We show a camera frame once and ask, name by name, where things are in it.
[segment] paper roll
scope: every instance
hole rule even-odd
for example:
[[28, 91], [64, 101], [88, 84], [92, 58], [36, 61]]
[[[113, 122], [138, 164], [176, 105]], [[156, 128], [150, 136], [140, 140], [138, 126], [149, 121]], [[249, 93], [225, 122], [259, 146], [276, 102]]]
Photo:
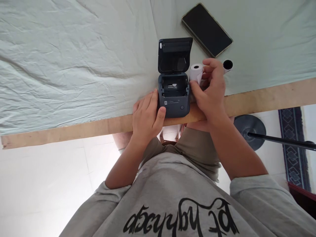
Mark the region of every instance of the paper roll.
[[223, 67], [224, 67], [224, 74], [232, 70], [233, 68], [233, 62], [229, 59], [225, 60], [223, 62]]
[[197, 81], [198, 84], [201, 83], [203, 74], [203, 65], [202, 64], [193, 64], [190, 68], [190, 81]]

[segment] printed lettering on shirt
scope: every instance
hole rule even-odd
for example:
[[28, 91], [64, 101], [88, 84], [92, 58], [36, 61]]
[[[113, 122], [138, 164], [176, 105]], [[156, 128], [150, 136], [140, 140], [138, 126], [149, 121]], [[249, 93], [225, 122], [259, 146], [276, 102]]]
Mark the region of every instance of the printed lettering on shirt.
[[[155, 213], [148, 213], [149, 207], [144, 205], [138, 213], [133, 214], [126, 222], [123, 232], [130, 234], [143, 232], [147, 234], [150, 231], [157, 233], [157, 236], [162, 236], [164, 228], [172, 231], [172, 236], [176, 237], [177, 229], [179, 231], [187, 231], [188, 228], [195, 230], [199, 237], [203, 236], [200, 220], [207, 218], [209, 221], [208, 231], [217, 233], [218, 237], [227, 235], [230, 231], [233, 234], [238, 233], [237, 226], [229, 211], [230, 204], [220, 197], [214, 199], [210, 206], [201, 205], [198, 202], [182, 198], [178, 205], [178, 212], [173, 217], [173, 214], [165, 213], [164, 216]], [[203, 216], [202, 211], [208, 211], [208, 216]]]

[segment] phone case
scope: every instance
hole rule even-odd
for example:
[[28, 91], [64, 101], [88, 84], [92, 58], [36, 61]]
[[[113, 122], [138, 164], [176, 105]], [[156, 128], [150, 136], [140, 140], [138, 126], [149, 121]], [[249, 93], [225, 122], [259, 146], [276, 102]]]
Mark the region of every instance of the phone case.
[[[203, 7], [204, 5], [202, 3], [196, 4], [193, 8], [195, 8], [197, 5], [201, 4]], [[223, 29], [223, 27], [217, 22], [217, 20], [210, 14], [210, 12], [204, 7], [204, 9], [208, 12], [208, 14], [214, 19], [214, 21], [221, 27], [221, 29], [225, 32], [225, 34], [231, 39], [231, 44], [228, 45], [226, 48], [224, 48], [218, 55], [213, 55], [211, 51], [208, 50], [208, 48], [203, 44], [203, 42], [196, 36], [196, 34], [191, 30], [191, 28], [186, 24], [186, 22], [183, 20], [183, 18], [193, 9], [191, 8], [187, 13], [184, 14], [182, 17], [182, 24], [186, 28], [186, 30], [192, 35], [192, 37], [197, 41], [197, 43], [200, 45], [200, 47], [212, 58], [216, 58], [219, 56], [222, 52], [224, 52], [231, 44], [234, 42], [233, 39], [227, 34], [227, 32]]]

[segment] wooden plank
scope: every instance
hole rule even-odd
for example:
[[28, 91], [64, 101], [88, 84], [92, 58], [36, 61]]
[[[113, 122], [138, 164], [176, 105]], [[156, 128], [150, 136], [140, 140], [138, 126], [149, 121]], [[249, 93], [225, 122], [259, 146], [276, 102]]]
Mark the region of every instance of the wooden plank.
[[[316, 78], [280, 86], [230, 95], [225, 97], [229, 116], [316, 104]], [[196, 103], [191, 103], [190, 113], [184, 118], [167, 118], [164, 126], [205, 120]], [[87, 138], [132, 131], [132, 115], [103, 119], [43, 131], [1, 136], [4, 149], [42, 145], [72, 139]]]

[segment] wrinkled fabric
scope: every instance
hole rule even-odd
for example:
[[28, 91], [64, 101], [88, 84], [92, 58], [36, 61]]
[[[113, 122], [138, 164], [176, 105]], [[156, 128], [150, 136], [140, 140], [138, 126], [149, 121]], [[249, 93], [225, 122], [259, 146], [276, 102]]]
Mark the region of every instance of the wrinkled fabric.
[[[190, 36], [198, 2], [0, 2], [1, 135], [131, 114], [157, 87], [158, 40]], [[227, 95], [316, 77], [315, 1], [202, 3], [234, 41]], [[206, 57], [194, 41], [191, 64]]]

